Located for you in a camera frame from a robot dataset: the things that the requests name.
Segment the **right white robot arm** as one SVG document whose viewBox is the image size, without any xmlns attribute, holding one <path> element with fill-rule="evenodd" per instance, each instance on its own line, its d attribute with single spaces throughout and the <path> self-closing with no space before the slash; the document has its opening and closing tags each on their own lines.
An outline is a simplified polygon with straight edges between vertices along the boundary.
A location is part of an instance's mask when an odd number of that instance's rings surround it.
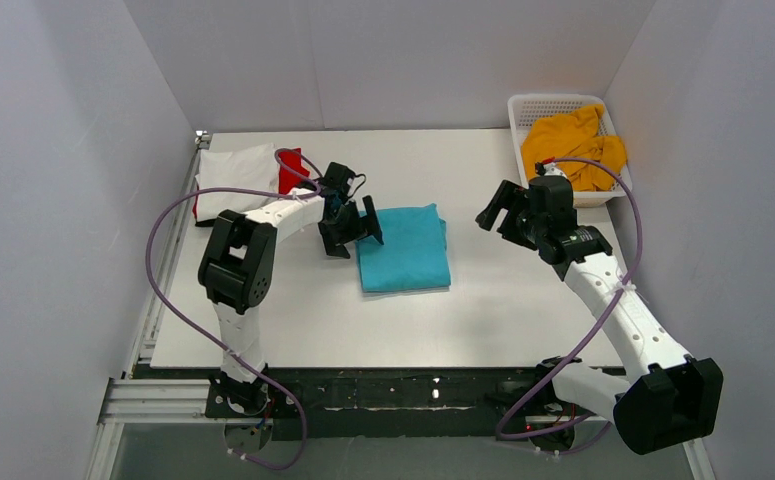
<svg viewBox="0 0 775 480">
<path fill-rule="evenodd" d="M 579 224 L 566 178 L 537 176 L 525 187 L 504 180 L 476 222 L 537 252 L 595 318 L 569 354 L 540 364 L 543 377 L 505 412 L 498 438 L 544 433 L 505 430 L 538 396 L 600 416 L 639 455 L 713 433 L 722 370 L 711 358 L 695 358 L 650 312 L 611 244 L 597 228 Z"/>
</svg>

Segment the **turquoise t shirt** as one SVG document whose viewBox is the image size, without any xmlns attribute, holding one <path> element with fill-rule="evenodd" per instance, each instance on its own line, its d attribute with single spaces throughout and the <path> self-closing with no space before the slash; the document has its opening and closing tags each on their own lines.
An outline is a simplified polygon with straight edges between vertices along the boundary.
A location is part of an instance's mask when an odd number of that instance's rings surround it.
<svg viewBox="0 0 775 480">
<path fill-rule="evenodd" d="M 383 241 L 356 243 L 361 288 L 368 294 L 448 288 L 447 224 L 437 205 L 377 212 Z"/>
</svg>

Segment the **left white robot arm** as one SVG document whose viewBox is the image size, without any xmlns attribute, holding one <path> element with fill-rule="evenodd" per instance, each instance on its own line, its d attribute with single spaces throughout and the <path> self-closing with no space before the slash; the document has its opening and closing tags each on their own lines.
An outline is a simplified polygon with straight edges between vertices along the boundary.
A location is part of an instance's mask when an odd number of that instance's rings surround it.
<svg viewBox="0 0 775 480">
<path fill-rule="evenodd" d="M 363 198 L 364 213 L 353 199 L 359 178 L 366 176 L 332 162 L 314 186 L 301 183 L 261 208 L 217 216 L 198 280 L 219 320 L 224 379 L 252 384 L 266 367 L 258 307 L 270 290 L 279 243 L 311 225 L 318 227 L 329 257 L 348 259 L 347 245 L 369 237 L 384 243 L 372 197 Z"/>
</svg>

